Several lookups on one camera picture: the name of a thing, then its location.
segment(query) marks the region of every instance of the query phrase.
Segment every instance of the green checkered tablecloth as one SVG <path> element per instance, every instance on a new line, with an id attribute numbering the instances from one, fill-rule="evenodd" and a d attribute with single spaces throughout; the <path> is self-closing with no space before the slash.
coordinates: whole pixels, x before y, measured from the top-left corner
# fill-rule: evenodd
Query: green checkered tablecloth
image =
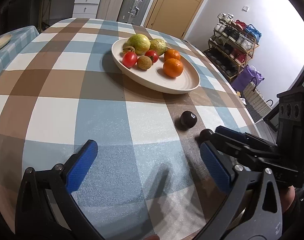
<path id="1" fill-rule="evenodd" d="M 23 27 L 0 36 L 0 38 L 6 34 L 12 34 L 12 38 L 8 44 L 0 49 L 0 73 L 4 70 L 8 64 L 16 57 L 21 50 L 29 44 L 35 37 L 39 35 L 39 32 L 35 26 Z"/>
<path id="2" fill-rule="evenodd" d="M 200 86 L 160 93 L 123 75 L 112 59 L 120 38 L 162 38 L 198 71 Z M 198 118 L 188 131 L 175 120 Z M 195 136 L 219 125 L 258 135 L 223 76 L 185 41 L 141 26 L 67 19 L 29 43 L 0 75 L 0 211 L 14 228 L 22 174 L 64 163 L 88 140 L 99 153 L 72 195 L 106 239 L 188 239 L 224 195 L 215 187 Z"/>

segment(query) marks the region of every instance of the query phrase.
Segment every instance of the basket handle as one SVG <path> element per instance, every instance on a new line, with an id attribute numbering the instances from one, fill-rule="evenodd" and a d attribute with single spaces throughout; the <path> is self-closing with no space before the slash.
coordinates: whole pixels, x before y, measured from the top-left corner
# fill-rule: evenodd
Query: basket handle
<path id="1" fill-rule="evenodd" d="M 256 77 L 251 78 L 250 82 L 252 82 L 252 80 L 253 80 L 254 78 L 256 79 L 256 85 L 254 86 L 254 89 L 253 89 L 252 91 L 254 91 L 254 90 L 257 88 L 257 83 L 258 83 L 258 80 L 257 80 Z"/>
<path id="2" fill-rule="evenodd" d="M 272 105 L 273 105 L 273 100 L 272 100 L 272 99 L 269 99 L 269 100 L 266 101 L 266 103 L 268 103 L 269 101 L 272 102 L 272 103 L 271 103 L 271 106 L 272 106 Z"/>

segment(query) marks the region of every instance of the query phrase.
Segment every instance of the dark cherry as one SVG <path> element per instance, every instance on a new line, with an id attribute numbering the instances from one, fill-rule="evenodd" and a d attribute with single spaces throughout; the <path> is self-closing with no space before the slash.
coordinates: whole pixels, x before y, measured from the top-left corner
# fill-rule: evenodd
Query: dark cherry
<path id="1" fill-rule="evenodd" d="M 197 117 L 191 111 L 184 111 L 180 117 L 181 124 L 186 128 L 192 128 L 197 122 Z"/>
<path id="2" fill-rule="evenodd" d="M 211 129 L 203 129 L 199 135 L 200 143 L 209 141 L 212 134 L 213 131 Z"/>

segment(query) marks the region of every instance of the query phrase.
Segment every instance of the green fruit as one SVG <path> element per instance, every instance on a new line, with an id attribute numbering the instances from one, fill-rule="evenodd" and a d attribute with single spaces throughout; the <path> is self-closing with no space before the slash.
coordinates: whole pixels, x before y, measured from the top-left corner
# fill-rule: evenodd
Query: green fruit
<path id="1" fill-rule="evenodd" d="M 128 39 L 128 45 L 135 48 L 136 54 L 144 54 L 150 49 L 150 41 L 147 36 L 143 34 L 132 35 Z"/>
<path id="2" fill-rule="evenodd" d="M 163 55 L 166 51 L 165 41 L 162 39 L 151 40 L 150 50 L 154 50 L 159 56 Z"/>
<path id="3" fill-rule="evenodd" d="M 132 46 L 126 46 L 124 49 L 123 49 L 123 52 L 124 53 L 127 53 L 127 52 L 135 52 L 135 48 L 133 48 Z"/>
<path id="4" fill-rule="evenodd" d="M 143 70 L 147 70 L 152 66 L 152 60 L 148 56 L 141 56 L 136 62 L 138 67 Z"/>

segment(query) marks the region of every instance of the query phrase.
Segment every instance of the silver suitcase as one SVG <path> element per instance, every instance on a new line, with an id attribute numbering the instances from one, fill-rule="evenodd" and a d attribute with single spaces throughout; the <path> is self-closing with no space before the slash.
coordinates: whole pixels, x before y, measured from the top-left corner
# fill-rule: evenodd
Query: silver suitcase
<path id="1" fill-rule="evenodd" d="M 118 22 L 140 26 L 150 0 L 123 0 Z"/>
<path id="2" fill-rule="evenodd" d="M 100 0 L 97 19 L 116 21 L 123 0 Z"/>

